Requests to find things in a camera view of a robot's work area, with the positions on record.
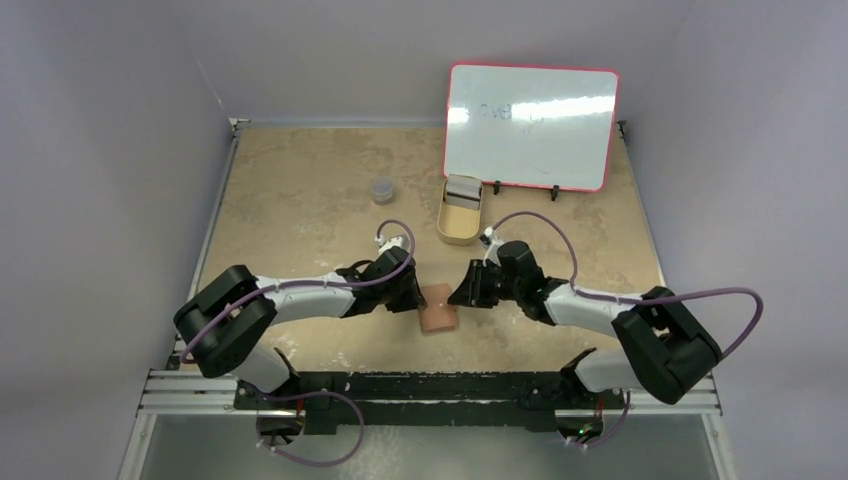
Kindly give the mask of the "brown leather card holder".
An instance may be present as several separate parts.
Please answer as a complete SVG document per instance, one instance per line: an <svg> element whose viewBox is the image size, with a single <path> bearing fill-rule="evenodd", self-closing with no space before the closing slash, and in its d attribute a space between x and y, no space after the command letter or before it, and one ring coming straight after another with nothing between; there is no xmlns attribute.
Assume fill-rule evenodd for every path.
<svg viewBox="0 0 848 480"><path fill-rule="evenodd" d="M419 309L419 326L424 335L454 331L458 326L456 307L448 303L452 289L448 284L421 288L426 306Z"/></svg>

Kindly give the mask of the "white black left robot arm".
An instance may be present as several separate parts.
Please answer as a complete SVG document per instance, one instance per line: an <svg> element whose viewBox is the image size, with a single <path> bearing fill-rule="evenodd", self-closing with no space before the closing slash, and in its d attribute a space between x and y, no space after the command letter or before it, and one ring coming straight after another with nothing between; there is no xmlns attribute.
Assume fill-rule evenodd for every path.
<svg viewBox="0 0 848 480"><path fill-rule="evenodd" d="M180 355L206 378L232 374L259 389L272 408L297 399L298 382L284 354L262 344L276 324L311 318L349 318L378 306L392 313L427 304L412 255L400 246L381 250L320 277L274 279L255 276L244 265L226 269L174 316L185 342Z"/></svg>

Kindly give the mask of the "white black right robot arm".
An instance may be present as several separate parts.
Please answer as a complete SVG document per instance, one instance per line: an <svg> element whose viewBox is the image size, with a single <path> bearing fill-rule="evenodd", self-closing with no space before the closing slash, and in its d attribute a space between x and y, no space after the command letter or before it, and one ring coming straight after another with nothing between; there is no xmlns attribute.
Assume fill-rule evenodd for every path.
<svg viewBox="0 0 848 480"><path fill-rule="evenodd" d="M617 350L588 348L561 370L561 392L584 407L607 390L638 389L673 405L723 358L721 348L673 293L615 296L578 289L548 276L524 241L509 241L492 259L470 261L462 282L447 291L448 308L491 309L512 301L531 320L577 327L618 340Z"/></svg>

